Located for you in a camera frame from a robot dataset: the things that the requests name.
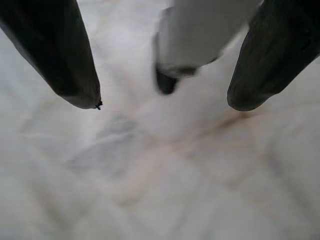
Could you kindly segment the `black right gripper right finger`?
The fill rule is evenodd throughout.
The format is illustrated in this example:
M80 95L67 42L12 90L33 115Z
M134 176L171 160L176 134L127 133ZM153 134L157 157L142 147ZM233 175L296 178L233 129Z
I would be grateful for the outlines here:
M249 24L227 91L228 105L252 111L283 91L320 55L318 0L265 0Z

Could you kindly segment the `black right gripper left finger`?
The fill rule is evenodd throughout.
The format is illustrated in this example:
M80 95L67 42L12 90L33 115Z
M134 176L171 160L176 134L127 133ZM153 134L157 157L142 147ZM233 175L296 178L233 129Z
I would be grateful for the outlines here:
M2 0L0 27L17 51L61 98L100 109L101 88L75 0Z

